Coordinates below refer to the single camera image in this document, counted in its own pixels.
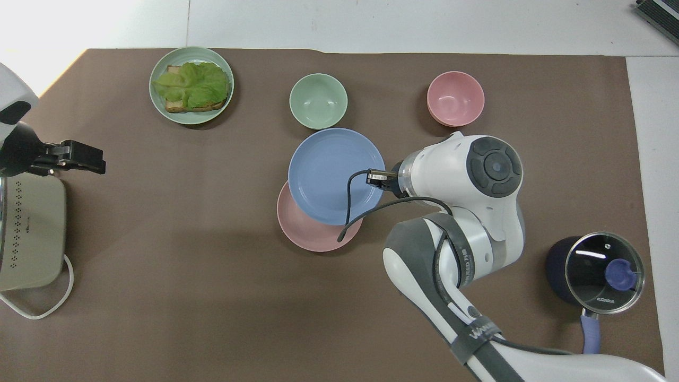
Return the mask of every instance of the pink bowl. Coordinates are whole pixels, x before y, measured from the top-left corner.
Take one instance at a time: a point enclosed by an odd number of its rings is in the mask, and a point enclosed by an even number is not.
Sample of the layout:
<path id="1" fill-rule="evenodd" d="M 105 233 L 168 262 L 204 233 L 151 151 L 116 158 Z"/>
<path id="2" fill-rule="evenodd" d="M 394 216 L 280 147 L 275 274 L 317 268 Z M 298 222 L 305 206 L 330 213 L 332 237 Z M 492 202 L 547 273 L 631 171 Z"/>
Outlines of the pink bowl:
<path id="1" fill-rule="evenodd" d="M 363 219 L 354 223 L 346 231 L 344 239 L 338 243 L 337 236 L 344 226 L 329 226 L 306 215 L 295 203 L 288 182 L 285 182 L 278 195 L 276 213 L 285 236 L 297 246 L 313 252 L 332 251 L 347 244 L 356 236 L 363 223 Z"/>
<path id="2" fill-rule="evenodd" d="M 483 111 L 485 96 L 479 82 L 461 71 L 447 71 L 436 77 L 426 93 L 429 113 L 446 126 L 464 126 Z"/>

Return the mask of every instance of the toast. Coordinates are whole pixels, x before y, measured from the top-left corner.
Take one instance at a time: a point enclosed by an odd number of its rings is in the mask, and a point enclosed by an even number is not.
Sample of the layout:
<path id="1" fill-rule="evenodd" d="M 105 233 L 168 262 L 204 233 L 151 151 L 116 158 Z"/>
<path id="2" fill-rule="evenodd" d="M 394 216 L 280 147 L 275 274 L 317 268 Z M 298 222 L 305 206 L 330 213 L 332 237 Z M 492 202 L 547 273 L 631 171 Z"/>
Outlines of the toast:
<path id="1" fill-rule="evenodd" d="M 168 65 L 168 73 L 179 73 L 179 66 L 176 65 Z M 205 105 L 203 107 L 194 107 L 194 108 L 188 108 L 185 107 L 182 100 L 179 101 L 168 101 L 165 100 L 165 110 L 168 111 L 168 113 L 185 113 L 187 111 L 190 111 L 192 113 L 196 112 L 201 112 L 201 111 L 211 111 L 211 110 L 218 110 L 221 109 L 222 106 L 224 106 L 224 103 L 226 102 L 226 99 L 222 100 L 221 102 L 218 103 L 213 103 L 210 105 Z"/>

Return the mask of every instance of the brown table mat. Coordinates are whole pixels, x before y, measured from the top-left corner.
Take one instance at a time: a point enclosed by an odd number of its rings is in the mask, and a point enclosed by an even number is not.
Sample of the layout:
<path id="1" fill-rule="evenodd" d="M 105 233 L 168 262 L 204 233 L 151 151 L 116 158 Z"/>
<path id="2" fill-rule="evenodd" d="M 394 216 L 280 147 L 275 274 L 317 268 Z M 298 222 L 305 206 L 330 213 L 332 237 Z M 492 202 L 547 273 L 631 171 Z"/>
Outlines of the brown table mat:
<path id="1" fill-rule="evenodd" d="M 481 117 L 461 131 L 508 141 L 525 169 L 524 254 L 466 296 L 512 341 L 579 352 L 580 311 L 550 290 L 545 254 L 563 237 L 615 232 L 648 278 L 636 306 L 601 318 L 602 353 L 663 372 L 624 58 L 216 50 L 236 76 L 234 98 L 188 129 L 149 100 L 168 51 L 88 50 L 27 116 L 44 141 L 104 150 L 108 169 L 61 175 L 75 287 L 40 322 L 0 307 L 0 380 L 472 381 L 382 265 L 394 224 L 429 209 L 383 210 L 321 256 L 276 219 L 290 158 L 313 133 L 289 111 L 299 78 L 339 79 L 349 107 L 338 126 L 372 140 L 390 167 L 454 131 L 425 99 L 448 70 L 485 90 Z"/>

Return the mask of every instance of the sandwich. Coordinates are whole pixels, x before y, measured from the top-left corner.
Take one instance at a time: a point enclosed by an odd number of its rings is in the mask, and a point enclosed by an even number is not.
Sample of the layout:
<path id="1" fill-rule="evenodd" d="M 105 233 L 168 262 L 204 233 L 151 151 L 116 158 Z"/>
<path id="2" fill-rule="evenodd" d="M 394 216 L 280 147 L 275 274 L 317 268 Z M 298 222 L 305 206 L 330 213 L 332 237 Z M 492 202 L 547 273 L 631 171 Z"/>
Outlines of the sandwich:
<path id="1" fill-rule="evenodd" d="M 167 72 L 151 83 L 170 113 L 218 110 L 229 92 L 226 74 L 213 63 L 168 65 Z"/>

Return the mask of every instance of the black clamp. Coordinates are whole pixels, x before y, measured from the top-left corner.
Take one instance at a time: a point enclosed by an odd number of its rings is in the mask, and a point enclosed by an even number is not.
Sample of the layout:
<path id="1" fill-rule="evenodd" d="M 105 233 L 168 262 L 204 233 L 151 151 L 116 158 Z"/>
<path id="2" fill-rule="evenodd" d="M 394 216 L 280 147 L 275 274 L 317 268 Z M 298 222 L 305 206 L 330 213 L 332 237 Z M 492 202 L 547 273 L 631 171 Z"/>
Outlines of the black clamp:
<path id="1" fill-rule="evenodd" d="M 465 365 L 481 346 L 501 332 L 490 318 L 481 316 L 458 333 L 458 337 L 450 344 L 450 351 L 461 364 Z"/>

